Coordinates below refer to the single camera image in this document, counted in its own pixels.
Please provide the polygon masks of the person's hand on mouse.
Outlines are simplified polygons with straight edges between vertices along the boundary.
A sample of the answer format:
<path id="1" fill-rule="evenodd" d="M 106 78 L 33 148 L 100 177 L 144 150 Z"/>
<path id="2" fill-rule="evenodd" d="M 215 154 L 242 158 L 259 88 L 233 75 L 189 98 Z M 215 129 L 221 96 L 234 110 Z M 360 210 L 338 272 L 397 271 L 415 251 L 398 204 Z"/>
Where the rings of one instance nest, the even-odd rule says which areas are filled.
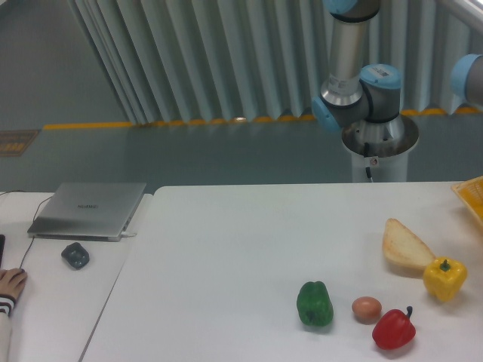
<path id="1" fill-rule="evenodd" d="M 2 269 L 0 280 L 1 297 L 8 297 L 17 302 L 26 286 L 27 278 L 27 272 L 21 268 Z"/>

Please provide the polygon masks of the striped sleeve forearm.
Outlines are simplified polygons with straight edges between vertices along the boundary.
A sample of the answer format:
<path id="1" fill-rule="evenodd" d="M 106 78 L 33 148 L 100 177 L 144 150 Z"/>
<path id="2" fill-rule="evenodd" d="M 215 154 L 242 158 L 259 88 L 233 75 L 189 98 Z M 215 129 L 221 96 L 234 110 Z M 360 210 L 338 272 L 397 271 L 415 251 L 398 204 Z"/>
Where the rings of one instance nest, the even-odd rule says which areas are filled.
<path id="1" fill-rule="evenodd" d="M 9 297 L 1 295 L 1 325 L 0 325 L 0 354 L 1 362 L 8 360 L 8 353 L 11 341 L 11 321 L 10 314 L 14 310 L 15 301 Z"/>

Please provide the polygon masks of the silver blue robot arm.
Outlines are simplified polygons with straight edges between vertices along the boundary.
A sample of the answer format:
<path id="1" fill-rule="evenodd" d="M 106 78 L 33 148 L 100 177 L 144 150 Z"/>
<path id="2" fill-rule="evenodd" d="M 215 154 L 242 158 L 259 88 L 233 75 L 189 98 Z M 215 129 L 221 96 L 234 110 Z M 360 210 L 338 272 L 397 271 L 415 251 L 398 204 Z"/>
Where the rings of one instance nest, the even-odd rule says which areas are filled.
<path id="1" fill-rule="evenodd" d="M 402 109 L 482 106 L 480 1 L 326 1 L 328 75 L 312 113 L 339 130 Z"/>

